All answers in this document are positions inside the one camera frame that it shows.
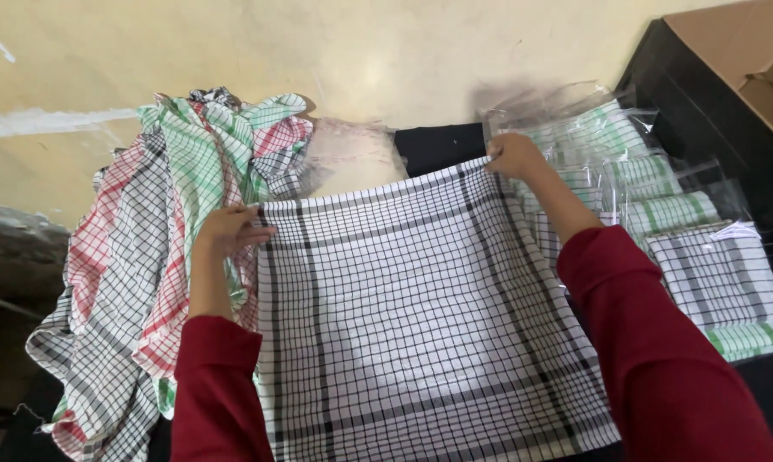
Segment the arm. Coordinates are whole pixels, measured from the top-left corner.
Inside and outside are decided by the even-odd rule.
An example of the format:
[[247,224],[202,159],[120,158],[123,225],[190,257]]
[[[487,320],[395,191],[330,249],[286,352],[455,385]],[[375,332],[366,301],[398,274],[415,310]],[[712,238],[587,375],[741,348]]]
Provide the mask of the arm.
[[565,243],[557,270],[586,314],[629,458],[773,460],[754,398],[669,299],[660,269],[623,228],[592,219],[537,147],[517,138],[493,140],[487,168],[526,181]]
[[261,336],[232,321],[224,259],[267,241],[252,228],[254,209],[230,207],[207,217],[193,245],[190,304],[175,379],[173,460],[272,460],[253,371]]

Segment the left hand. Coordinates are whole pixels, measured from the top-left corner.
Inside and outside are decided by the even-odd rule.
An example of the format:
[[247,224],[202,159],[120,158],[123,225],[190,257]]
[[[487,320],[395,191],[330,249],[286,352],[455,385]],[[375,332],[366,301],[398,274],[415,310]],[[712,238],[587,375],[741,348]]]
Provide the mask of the left hand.
[[193,252],[224,259],[244,247],[269,241],[276,229],[253,227],[257,217],[258,207],[232,205],[213,210],[195,238]]

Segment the hand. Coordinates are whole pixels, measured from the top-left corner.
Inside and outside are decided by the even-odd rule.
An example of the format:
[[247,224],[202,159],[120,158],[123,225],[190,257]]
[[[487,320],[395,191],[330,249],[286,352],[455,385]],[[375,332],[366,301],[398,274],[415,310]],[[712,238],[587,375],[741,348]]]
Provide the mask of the hand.
[[239,249],[269,241],[276,229],[254,228],[251,223],[257,216],[258,207],[232,205],[213,210],[195,238],[193,252],[223,260]]
[[487,155],[492,159],[484,169],[501,173],[507,178],[524,180],[533,174],[549,169],[546,158],[528,136],[504,133],[495,136],[487,146]]

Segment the red sleeve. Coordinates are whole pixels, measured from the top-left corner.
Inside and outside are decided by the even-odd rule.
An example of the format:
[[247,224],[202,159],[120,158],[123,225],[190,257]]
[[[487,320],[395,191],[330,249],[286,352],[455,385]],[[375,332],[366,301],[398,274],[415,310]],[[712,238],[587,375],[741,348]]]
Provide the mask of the red sleeve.
[[773,437],[746,385],[623,228],[578,233],[557,269],[586,315],[630,460],[773,460]]
[[223,317],[195,317],[181,332],[172,459],[272,460],[253,384],[261,336]]

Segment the yellow wall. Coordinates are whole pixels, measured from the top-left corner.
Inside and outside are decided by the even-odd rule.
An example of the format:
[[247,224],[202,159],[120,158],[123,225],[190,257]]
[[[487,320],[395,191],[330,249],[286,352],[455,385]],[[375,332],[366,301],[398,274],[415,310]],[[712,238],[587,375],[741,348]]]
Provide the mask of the yellow wall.
[[[611,85],[650,19],[720,3],[0,0],[0,126],[72,130],[92,114],[52,128],[51,113],[104,119],[154,91],[212,86],[248,101],[296,92],[315,102],[314,115],[393,127],[471,121],[477,105],[517,86]],[[0,205],[74,227],[92,201],[92,173],[139,126],[74,128],[83,131],[0,132]]]

